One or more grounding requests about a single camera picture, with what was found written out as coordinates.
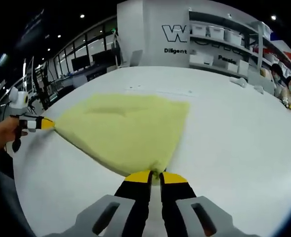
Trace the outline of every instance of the logo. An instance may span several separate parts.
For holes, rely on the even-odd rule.
[[[177,40],[182,43],[187,42],[185,34],[186,26],[181,25],[162,25],[162,29],[168,42],[176,42]]]
[[[179,50],[179,49],[173,49],[173,48],[165,48],[164,49],[164,53],[173,53],[173,54],[177,54],[177,53],[186,53],[186,50]]]
[[[218,56],[218,59],[222,59],[222,60],[225,61],[225,62],[233,63],[233,64],[236,65],[236,61],[234,61],[233,59],[225,58],[225,57],[223,57],[222,55],[219,55],[219,56]]]

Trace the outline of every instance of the yellow cloth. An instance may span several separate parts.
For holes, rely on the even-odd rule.
[[[164,171],[181,136],[189,105],[158,96],[94,95],[67,110],[56,131],[124,175]]]

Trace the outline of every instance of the white table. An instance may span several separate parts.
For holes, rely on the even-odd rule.
[[[134,67],[88,82],[44,115],[56,119],[94,93],[116,92],[190,102],[183,136],[167,170],[185,177],[197,196],[230,213],[237,228],[269,237],[291,215],[291,112],[276,98],[211,72]],[[68,229],[77,214],[103,195],[114,194],[124,179],[54,131],[22,138],[14,175],[22,209],[38,236]],[[150,216],[147,224],[155,225]]]

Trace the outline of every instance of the hand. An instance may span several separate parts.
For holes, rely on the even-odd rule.
[[[15,140],[15,129],[19,125],[19,119],[7,117],[4,121],[0,122],[0,149],[5,146],[7,142]],[[22,132],[21,136],[26,136],[27,132]]]

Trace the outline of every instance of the ceiling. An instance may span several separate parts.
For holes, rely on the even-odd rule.
[[[35,4],[25,4],[19,1],[0,1],[0,56],[6,53],[9,56],[7,65],[0,68],[0,81],[3,79],[17,79],[22,74],[21,65],[25,57],[36,56],[36,65],[42,58],[54,56],[63,46],[71,41],[80,32],[93,24],[116,14],[117,1],[66,1],[51,0]],[[219,0],[218,2],[230,5],[265,22],[291,48],[291,2],[288,4],[272,4],[271,1],[252,2]],[[44,9],[41,27],[37,32],[36,41],[26,43],[26,50],[17,47],[26,25]],[[276,21],[270,16],[275,14]]]

